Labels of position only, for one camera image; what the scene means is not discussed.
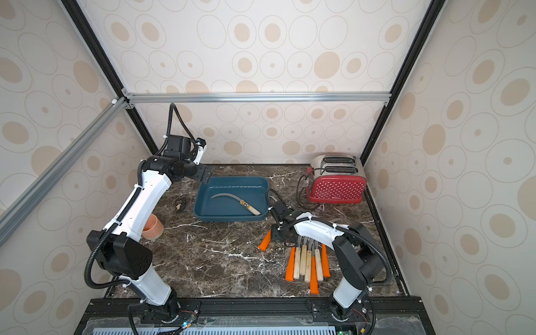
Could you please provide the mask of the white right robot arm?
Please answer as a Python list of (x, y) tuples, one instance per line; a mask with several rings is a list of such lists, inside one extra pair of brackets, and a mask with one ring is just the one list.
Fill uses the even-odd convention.
[(273, 189), (265, 198), (275, 220), (270, 230), (272, 241), (286, 243), (302, 237), (324, 244), (335, 253), (342, 280), (332, 294), (334, 318), (348, 319), (353, 304), (366, 297), (372, 287), (390, 284), (393, 273), (389, 259), (363, 225), (340, 225), (293, 209)]

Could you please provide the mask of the wooden handled labelled sickle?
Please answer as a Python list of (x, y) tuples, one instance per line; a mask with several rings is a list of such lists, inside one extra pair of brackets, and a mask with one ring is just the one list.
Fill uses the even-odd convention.
[(261, 215), (261, 213), (255, 207), (253, 207), (252, 205), (250, 205), (248, 202), (246, 202), (245, 200), (241, 199), (237, 195), (234, 195), (234, 194), (231, 194), (231, 193), (219, 193), (219, 194), (213, 195), (212, 199), (220, 198), (220, 197), (232, 198), (232, 199), (238, 201), (241, 206), (243, 206), (244, 208), (248, 209), (248, 211), (250, 211), (253, 215), (255, 215), (255, 216)]

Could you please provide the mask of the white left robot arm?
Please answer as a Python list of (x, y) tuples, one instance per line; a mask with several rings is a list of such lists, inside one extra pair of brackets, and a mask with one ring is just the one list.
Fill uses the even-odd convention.
[(142, 232), (163, 194), (184, 178), (207, 183), (212, 169), (202, 164), (206, 142), (171, 133), (174, 118), (181, 115), (170, 103), (164, 143), (155, 155), (140, 162), (133, 192), (118, 214), (100, 231), (87, 237), (91, 254), (84, 280), (96, 290), (124, 285), (141, 299), (142, 307), (165, 323), (180, 313), (177, 293), (163, 281), (152, 265), (152, 252), (140, 243)]

